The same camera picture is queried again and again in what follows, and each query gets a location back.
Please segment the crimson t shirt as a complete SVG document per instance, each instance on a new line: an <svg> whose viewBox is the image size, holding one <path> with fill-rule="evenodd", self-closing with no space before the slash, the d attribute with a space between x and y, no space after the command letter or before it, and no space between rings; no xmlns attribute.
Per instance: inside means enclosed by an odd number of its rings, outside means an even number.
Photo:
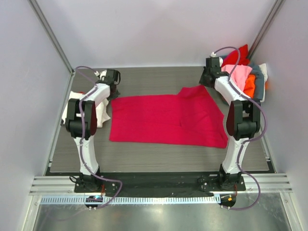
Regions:
<svg viewBox="0 0 308 231"><path fill-rule="evenodd" d="M224 115L204 86L178 94L112 101L110 141L195 145L224 149Z"/></svg>

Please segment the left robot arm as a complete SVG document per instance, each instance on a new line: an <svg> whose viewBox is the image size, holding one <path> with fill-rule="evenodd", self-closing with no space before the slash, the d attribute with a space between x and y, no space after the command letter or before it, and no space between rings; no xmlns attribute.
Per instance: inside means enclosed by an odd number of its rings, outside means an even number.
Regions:
<svg viewBox="0 0 308 231"><path fill-rule="evenodd" d="M96 160L94 135L97 131L97 109L104 101L109 102L119 96L117 86L121 74L115 69L94 72L97 80L94 86L80 98L70 98L67 102L66 130L77 146L80 159L79 176L73 182L76 192L97 192L103 187L100 167Z"/></svg>

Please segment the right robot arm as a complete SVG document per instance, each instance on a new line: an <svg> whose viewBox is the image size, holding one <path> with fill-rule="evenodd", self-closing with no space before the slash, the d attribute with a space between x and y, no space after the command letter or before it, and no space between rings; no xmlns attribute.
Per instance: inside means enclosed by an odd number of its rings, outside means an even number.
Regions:
<svg viewBox="0 0 308 231"><path fill-rule="evenodd" d="M214 88L229 105L226 129L229 136L227 153L215 177L199 178L201 190L235 191L245 190L242 177L244 153L260 129L260 104L245 95L233 82L231 75L222 71L222 59L206 59L200 84Z"/></svg>

